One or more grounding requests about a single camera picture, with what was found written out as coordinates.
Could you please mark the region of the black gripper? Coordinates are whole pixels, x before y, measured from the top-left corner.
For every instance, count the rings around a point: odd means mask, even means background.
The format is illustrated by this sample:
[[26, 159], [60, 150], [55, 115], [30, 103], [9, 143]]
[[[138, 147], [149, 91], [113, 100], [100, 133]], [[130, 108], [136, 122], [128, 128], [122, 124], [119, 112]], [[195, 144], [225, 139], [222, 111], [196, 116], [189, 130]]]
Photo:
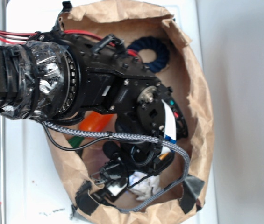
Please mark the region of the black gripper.
[[139, 180], [158, 175], [174, 158], [165, 142], [187, 137], [184, 116], [173, 99], [171, 88], [159, 79], [112, 79], [92, 85], [96, 112], [115, 113], [115, 132], [99, 132], [109, 140], [103, 147], [109, 158], [92, 174], [104, 187], [91, 194], [98, 203], [113, 203]]

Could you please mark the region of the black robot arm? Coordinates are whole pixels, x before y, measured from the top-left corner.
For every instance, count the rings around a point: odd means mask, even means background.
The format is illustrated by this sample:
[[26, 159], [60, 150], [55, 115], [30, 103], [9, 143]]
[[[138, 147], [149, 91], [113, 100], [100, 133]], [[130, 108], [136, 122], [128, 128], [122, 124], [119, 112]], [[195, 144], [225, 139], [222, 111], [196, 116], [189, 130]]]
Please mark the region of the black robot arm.
[[98, 42], [63, 32], [42, 33], [24, 44], [0, 46], [0, 114], [31, 119], [55, 130], [105, 140], [109, 158], [90, 178], [104, 185], [96, 196], [118, 197], [159, 175], [176, 154], [182, 175], [147, 203], [181, 183], [190, 158], [176, 140], [188, 135], [171, 89], [156, 76], [167, 58], [143, 63], [114, 35]]

